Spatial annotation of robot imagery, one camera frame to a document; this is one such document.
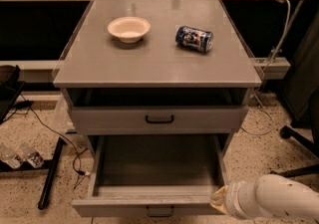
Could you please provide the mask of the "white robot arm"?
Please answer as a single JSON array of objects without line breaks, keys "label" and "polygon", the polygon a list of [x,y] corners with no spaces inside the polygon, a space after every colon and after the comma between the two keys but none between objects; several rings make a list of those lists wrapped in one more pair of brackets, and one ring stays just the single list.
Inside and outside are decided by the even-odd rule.
[{"label": "white robot arm", "polygon": [[238,220],[262,217],[319,222],[319,193],[275,174],[262,175],[253,182],[224,185],[211,195],[209,204]]}]

